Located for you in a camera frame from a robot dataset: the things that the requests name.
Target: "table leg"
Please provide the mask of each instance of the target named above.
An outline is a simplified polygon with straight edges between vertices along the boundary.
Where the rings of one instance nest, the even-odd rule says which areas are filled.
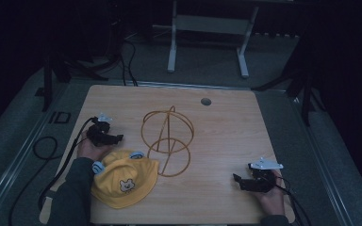
[[[177,54],[176,43],[176,20],[177,20],[177,1],[173,1],[173,20],[172,20],[172,46],[170,47],[169,64],[167,66],[167,72],[173,73],[175,71],[175,57]]]
[[[245,59],[245,50],[246,50],[246,46],[248,45],[249,38],[252,35],[252,29],[255,24],[255,18],[256,18],[257,12],[258,12],[258,7],[255,7],[254,11],[252,13],[252,16],[251,16],[251,20],[246,27],[246,33],[245,33],[245,38],[243,39],[243,44],[239,48],[237,48],[240,75],[244,78],[247,78],[249,76],[248,66],[246,65],[246,59]]]

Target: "sleeve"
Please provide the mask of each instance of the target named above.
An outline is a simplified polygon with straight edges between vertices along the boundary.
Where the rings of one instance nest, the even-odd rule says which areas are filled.
[[[289,226],[287,217],[284,215],[269,215],[260,220],[261,226]]]
[[[47,225],[90,225],[93,161],[77,158],[52,202]]]

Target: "person's right hand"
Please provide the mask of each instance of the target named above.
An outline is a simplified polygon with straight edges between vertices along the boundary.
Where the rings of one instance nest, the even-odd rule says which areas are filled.
[[[273,170],[276,177],[276,184],[281,186],[281,175]],[[284,192],[279,189],[278,187],[273,187],[267,193],[264,192],[251,192],[255,197],[257,197],[258,201],[261,204],[264,212],[268,215],[284,215],[285,208],[284,208]]]

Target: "bear face print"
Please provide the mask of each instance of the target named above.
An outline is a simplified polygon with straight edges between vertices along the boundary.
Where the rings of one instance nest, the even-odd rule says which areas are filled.
[[[135,187],[135,184],[132,179],[128,179],[125,181],[120,181],[120,190],[122,192],[128,192],[131,191]]]

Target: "person's left hand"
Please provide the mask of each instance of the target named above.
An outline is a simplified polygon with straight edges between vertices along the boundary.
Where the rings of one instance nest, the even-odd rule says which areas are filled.
[[[87,131],[82,133],[82,141],[78,144],[77,157],[87,157],[93,161],[102,160],[111,150],[113,145],[104,145],[96,147],[87,138]]]

